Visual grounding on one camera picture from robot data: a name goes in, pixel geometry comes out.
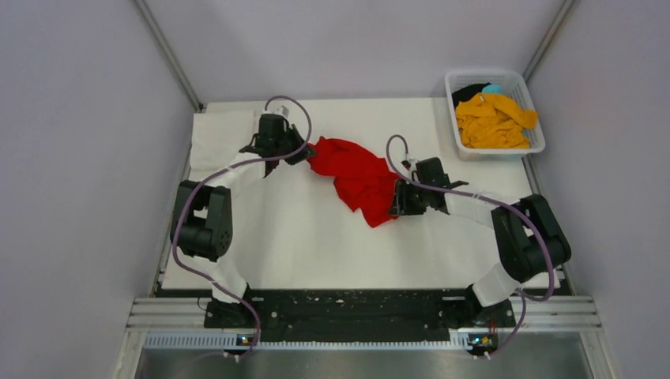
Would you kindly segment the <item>red t-shirt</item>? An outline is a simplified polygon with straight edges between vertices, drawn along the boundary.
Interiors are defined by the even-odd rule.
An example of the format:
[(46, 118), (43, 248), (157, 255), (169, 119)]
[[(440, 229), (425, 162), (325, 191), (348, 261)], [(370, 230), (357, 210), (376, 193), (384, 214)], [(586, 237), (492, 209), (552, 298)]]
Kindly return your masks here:
[(396, 219), (390, 208), (400, 177), (390, 170), (386, 159), (339, 138), (320, 137), (310, 147), (315, 151), (307, 160), (311, 170), (331, 178), (337, 196), (352, 212), (361, 211), (369, 227)]

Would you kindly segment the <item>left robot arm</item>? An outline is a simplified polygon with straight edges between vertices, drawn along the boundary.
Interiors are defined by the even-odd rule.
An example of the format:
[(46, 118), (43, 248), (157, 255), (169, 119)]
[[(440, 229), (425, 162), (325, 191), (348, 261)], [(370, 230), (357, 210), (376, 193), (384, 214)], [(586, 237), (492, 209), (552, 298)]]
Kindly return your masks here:
[(224, 302), (223, 315), (234, 326), (253, 317), (244, 299), (248, 282), (231, 262), (233, 201), (267, 178), (281, 162), (296, 165), (315, 155), (288, 115), (264, 111), (250, 141), (229, 160), (205, 165), (204, 178), (179, 184), (171, 221), (171, 255), (178, 267), (206, 281)]

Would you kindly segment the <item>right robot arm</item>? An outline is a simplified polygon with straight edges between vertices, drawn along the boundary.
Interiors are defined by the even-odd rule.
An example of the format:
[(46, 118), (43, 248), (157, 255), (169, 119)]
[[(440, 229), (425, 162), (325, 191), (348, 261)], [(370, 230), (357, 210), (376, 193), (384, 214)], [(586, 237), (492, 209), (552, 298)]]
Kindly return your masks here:
[(547, 199), (539, 194), (504, 202), (486, 193), (461, 190), (440, 159), (406, 159), (407, 170), (394, 184), (391, 216), (418, 216), (429, 208), (489, 227), (495, 235), (498, 263), (467, 289), (465, 319), (485, 325), (495, 315), (495, 305), (506, 300), (524, 283), (570, 260), (572, 251)]

